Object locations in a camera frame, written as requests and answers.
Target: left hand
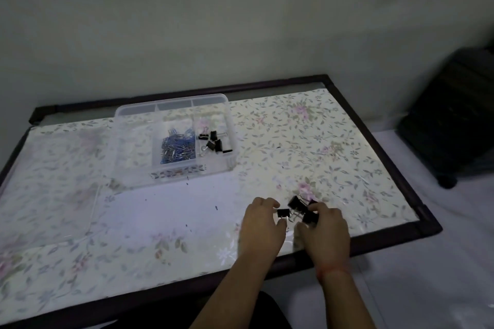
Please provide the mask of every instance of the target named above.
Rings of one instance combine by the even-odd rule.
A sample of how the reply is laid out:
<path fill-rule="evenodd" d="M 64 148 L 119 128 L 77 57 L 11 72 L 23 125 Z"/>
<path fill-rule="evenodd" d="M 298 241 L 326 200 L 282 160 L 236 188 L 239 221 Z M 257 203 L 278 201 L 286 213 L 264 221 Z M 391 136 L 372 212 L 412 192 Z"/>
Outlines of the left hand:
<path fill-rule="evenodd" d="M 261 257 L 272 262 L 285 241 L 287 221 L 275 224 L 273 213 L 280 203 L 273 198 L 255 198 L 245 210 L 239 235 L 239 257 Z"/>

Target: floor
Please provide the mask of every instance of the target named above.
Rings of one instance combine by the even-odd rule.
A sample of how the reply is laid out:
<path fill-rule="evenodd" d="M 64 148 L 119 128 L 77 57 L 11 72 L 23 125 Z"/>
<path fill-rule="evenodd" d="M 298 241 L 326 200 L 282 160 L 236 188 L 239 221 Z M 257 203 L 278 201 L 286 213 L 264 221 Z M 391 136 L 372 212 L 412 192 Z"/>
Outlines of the floor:
<path fill-rule="evenodd" d="M 437 236 L 352 259 L 377 327 L 494 327 L 494 175 L 445 190 L 393 131 L 374 136 L 444 228 Z M 266 281 L 263 290 L 293 329 L 326 328 L 314 270 Z"/>

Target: right hand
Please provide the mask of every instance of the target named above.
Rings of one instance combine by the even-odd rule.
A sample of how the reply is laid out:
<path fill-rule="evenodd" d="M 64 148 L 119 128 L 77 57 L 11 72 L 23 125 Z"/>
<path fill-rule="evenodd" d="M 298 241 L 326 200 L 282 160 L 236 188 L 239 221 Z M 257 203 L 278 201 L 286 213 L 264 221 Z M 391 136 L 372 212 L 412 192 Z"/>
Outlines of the right hand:
<path fill-rule="evenodd" d="M 296 228 L 314 266 L 346 265 L 350 258 L 350 234 L 341 211 L 324 203 L 313 203 L 309 210 L 319 214 L 316 227 L 300 222 Z"/>

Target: forearm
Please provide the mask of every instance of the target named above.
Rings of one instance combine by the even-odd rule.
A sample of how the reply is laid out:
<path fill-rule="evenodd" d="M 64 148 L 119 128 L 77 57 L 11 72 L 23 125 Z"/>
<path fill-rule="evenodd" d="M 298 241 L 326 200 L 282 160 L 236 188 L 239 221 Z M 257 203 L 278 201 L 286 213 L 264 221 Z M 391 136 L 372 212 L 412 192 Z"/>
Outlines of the forearm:
<path fill-rule="evenodd" d="M 333 329 L 375 329 L 374 322 L 355 286 L 353 277 L 343 271 L 323 276 L 328 327 Z"/>
<path fill-rule="evenodd" d="M 257 295 L 273 260 L 241 255 L 197 316 L 191 328 L 248 327 Z"/>

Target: floral tablecloth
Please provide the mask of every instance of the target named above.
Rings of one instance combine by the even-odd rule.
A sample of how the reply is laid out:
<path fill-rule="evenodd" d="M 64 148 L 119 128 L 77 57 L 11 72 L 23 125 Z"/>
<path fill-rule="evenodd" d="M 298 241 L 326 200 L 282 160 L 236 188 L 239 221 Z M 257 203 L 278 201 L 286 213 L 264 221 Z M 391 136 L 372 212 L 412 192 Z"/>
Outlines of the floral tablecloth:
<path fill-rule="evenodd" d="M 282 207 L 295 194 L 325 201 L 342 210 L 352 236 L 418 220 L 326 89 L 230 106 L 240 149 L 232 171 L 134 190 L 101 176 L 83 238 L 2 253 L 0 324 L 230 268 L 255 196 L 273 197 Z M 70 179 L 84 161 L 100 174 L 112 124 L 108 118 L 36 127 L 28 141 L 87 130 L 82 148 L 59 156 L 63 164 L 51 161 L 50 169 Z M 294 224 L 280 254 L 297 250 Z"/>

